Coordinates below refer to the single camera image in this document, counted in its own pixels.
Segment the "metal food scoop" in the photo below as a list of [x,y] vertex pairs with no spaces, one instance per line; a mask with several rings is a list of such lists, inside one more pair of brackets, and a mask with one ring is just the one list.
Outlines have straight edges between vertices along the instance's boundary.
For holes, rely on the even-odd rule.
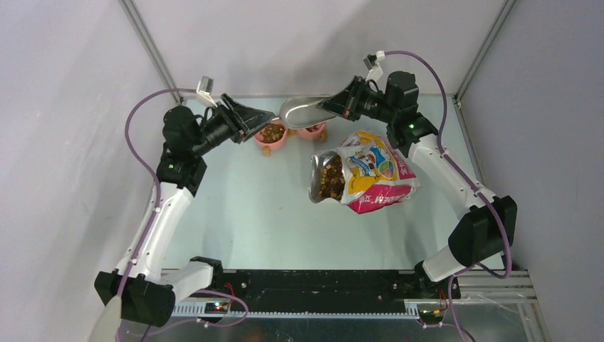
[[326,97],[298,96],[292,97],[281,105],[278,118],[289,129],[300,130],[324,123],[336,115],[320,109],[318,104]]

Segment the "cat food bag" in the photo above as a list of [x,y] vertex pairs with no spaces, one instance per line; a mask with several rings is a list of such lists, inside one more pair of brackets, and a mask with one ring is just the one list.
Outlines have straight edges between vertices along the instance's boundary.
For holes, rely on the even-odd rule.
[[357,214],[404,202],[420,188],[402,153],[366,130],[312,155],[311,165],[309,199],[316,204],[337,202]]

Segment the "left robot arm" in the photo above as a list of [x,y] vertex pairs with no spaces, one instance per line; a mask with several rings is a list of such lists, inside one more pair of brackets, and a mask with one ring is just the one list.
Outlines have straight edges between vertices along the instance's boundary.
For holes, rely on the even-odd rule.
[[127,141],[135,159],[150,173],[153,186],[141,225],[124,257],[113,271],[99,272],[94,282],[105,305],[99,322],[111,333],[123,320],[164,326],[175,305],[189,295],[201,290],[213,297],[224,290],[220,261],[196,256],[164,275],[165,254],[202,182],[207,169],[204,155],[228,140],[245,143],[275,121],[276,115],[238,103],[226,93],[219,102],[205,95],[198,100],[206,108],[201,115],[185,105],[164,114],[164,143],[156,168]]

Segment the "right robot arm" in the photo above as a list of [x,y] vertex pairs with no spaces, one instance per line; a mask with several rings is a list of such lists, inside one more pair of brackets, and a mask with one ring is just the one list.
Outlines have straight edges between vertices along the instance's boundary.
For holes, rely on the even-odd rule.
[[432,298],[442,290],[443,279],[500,252],[511,256],[518,208],[510,196],[495,195],[458,166],[436,127],[418,111],[418,96],[415,76],[395,71],[384,92],[356,76],[317,106],[350,121],[365,115],[386,123],[390,145],[427,174],[459,218],[446,247],[416,267],[415,291]]

